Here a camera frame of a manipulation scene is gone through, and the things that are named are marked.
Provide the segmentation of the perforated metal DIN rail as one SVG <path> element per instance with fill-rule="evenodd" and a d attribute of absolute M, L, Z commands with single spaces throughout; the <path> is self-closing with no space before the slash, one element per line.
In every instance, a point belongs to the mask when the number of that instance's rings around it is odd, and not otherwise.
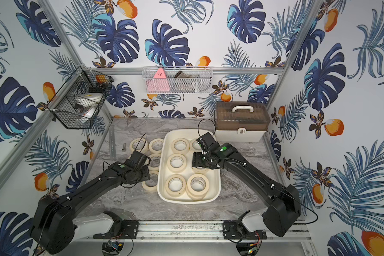
<path fill-rule="evenodd" d="M 109 155 L 111 160 L 116 160 L 116 144 L 115 144 L 115 129 L 114 127 L 109 128 Z"/>

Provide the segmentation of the pink triangle in basket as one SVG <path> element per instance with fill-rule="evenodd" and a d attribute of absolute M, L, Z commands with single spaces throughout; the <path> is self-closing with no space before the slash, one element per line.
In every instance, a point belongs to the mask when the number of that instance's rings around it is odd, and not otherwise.
<path fill-rule="evenodd" d="M 152 79 L 147 79 L 147 92 L 150 94 L 159 94 L 170 92 L 170 85 L 165 70 L 159 68 Z"/>

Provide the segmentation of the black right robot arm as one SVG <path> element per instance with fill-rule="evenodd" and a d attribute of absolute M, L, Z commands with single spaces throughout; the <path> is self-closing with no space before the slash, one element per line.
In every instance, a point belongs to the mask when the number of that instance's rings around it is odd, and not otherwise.
<path fill-rule="evenodd" d="M 251 188 L 267 206 L 265 210 L 248 212 L 241 219 L 241 225 L 250 232 L 268 230 L 283 237 L 301 216 L 298 190 L 273 180 L 253 166 L 231 144 L 220 145 L 208 132 L 196 142 L 202 152 L 193 154 L 192 167 L 203 169 L 224 169 Z"/>

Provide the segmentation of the cream tape roll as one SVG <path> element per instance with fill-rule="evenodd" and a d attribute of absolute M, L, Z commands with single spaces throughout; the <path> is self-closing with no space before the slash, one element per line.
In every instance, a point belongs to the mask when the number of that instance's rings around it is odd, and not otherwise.
<path fill-rule="evenodd" d="M 136 138 L 130 143 L 131 152 L 138 151 L 142 154 L 148 152 L 149 143 L 145 138 Z"/>
<path fill-rule="evenodd" d="M 186 192 L 193 201 L 201 201 L 210 188 L 209 180 L 205 175 L 194 174 L 187 181 Z"/>
<path fill-rule="evenodd" d="M 181 175 L 170 176 L 165 183 L 165 190 L 171 197 L 180 197 L 186 191 L 187 182 Z"/>
<path fill-rule="evenodd" d="M 149 158 L 150 158 L 149 165 L 148 165 L 149 171 L 159 171 L 161 154 L 151 154 L 149 155 Z"/>
<path fill-rule="evenodd" d="M 175 139 L 171 144 L 174 154 L 186 155 L 190 150 L 189 141 L 185 138 Z"/>
<path fill-rule="evenodd" d="M 187 160 L 182 154 L 173 154 L 168 157 L 166 164 L 171 172 L 181 173 L 186 169 Z"/>
<path fill-rule="evenodd" d="M 192 170 L 197 173 L 197 174 L 206 174 L 208 172 L 209 169 L 207 168 L 201 168 L 201 167 L 192 167 Z"/>
<path fill-rule="evenodd" d="M 157 192 L 157 184 L 158 184 L 158 171 L 150 171 L 149 172 L 150 179 L 147 181 L 143 181 L 142 187 L 146 193 L 156 193 Z"/>

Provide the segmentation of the brown lidded storage case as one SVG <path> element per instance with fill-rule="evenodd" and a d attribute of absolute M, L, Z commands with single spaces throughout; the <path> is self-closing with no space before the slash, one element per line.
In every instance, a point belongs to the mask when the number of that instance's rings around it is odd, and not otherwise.
<path fill-rule="evenodd" d="M 263 103 L 218 102 L 214 112 L 215 137 L 227 143 L 256 143 L 268 130 L 271 118 Z"/>

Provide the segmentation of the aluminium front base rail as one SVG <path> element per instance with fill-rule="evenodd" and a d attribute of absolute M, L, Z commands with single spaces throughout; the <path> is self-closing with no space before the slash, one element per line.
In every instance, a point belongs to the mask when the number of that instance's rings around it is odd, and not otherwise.
<path fill-rule="evenodd" d="M 101 226 L 106 220 L 75 220 L 78 226 L 73 241 L 103 240 L 93 235 L 104 231 Z M 311 235 L 302 222 L 294 224 L 284 237 L 278 237 L 268 230 L 255 232 L 238 228 L 235 221 L 130 221 L 122 223 L 128 233 L 119 239 L 133 239 L 135 242 L 248 242 L 256 241 L 260 235 L 264 242 L 311 242 Z"/>

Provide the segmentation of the white mesh wall basket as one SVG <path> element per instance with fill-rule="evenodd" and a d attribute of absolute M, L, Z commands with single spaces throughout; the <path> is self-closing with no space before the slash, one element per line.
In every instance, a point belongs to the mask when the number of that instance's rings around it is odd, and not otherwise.
<path fill-rule="evenodd" d="M 147 79 L 153 78 L 159 68 L 165 70 L 171 91 L 157 95 L 205 93 L 209 90 L 213 78 L 211 67 L 144 67 L 142 78 L 145 84 Z"/>

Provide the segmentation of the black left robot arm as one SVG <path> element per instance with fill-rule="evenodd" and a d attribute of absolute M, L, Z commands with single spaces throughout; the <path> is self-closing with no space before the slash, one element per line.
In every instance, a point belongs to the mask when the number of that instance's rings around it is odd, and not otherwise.
<path fill-rule="evenodd" d="M 135 185 L 149 180 L 150 157 L 134 151 L 125 162 L 115 162 L 99 176 L 64 196 L 39 200 L 29 230 L 30 237 L 50 254 L 65 249 L 78 226 L 73 220 L 91 203 L 123 184 Z"/>

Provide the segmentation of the white plastic storage tray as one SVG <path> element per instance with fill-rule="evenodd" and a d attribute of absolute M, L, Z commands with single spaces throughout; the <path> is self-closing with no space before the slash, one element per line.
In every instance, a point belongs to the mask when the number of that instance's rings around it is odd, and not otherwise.
<path fill-rule="evenodd" d="M 158 184 L 157 184 L 157 191 L 162 200 L 169 203 L 175 203 L 175 204 L 203 204 L 203 203 L 212 202 L 215 199 L 217 199 L 217 197 L 219 196 L 221 191 L 221 177 L 220 177 L 219 169 L 215 169 L 215 170 L 209 169 L 208 172 L 204 174 L 209 180 L 210 188 L 205 198 L 203 198 L 201 201 L 193 201 L 187 195 L 186 191 L 180 197 L 171 197 L 168 195 L 168 193 L 165 190 L 165 183 L 170 176 L 181 175 L 185 178 L 187 182 L 190 176 L 196 174 L 192 170 L 193 153 L 201 151 L 201 148 L 196 140 L 198 139 L 198 136 L 200 134 L 203 135 L 205 133 L 207 133 L 207 130 L 197 131 L 197 129 L 181 129 L 181 130 L 170 131 L 165 136 L 164 146 L 161 153 L 161 162 L 160 162 L 159 177 L 158 177 Z M 174 154 L 171 149 L 171 144 L 175 139 L 178 139 L 178 138 L 187 139 L 189 141 L 190 150 L 186 155 L 184 155 L 187 160 L 186 169 L 181 173 L 173 173 L 168 169 L 166 163 L 167 163 L 168 157 Z"/>

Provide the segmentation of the white object in black basket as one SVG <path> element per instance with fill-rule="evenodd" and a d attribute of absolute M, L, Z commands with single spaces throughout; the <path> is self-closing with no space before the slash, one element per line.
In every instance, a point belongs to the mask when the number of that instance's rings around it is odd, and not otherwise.
<path fill-rule="evenodd" d="M 75 96 L 74 110 L 80 116 L 81 122 L 88 121 L 95 113 L 102 99 L 101 93 L 87 93 Z"/>

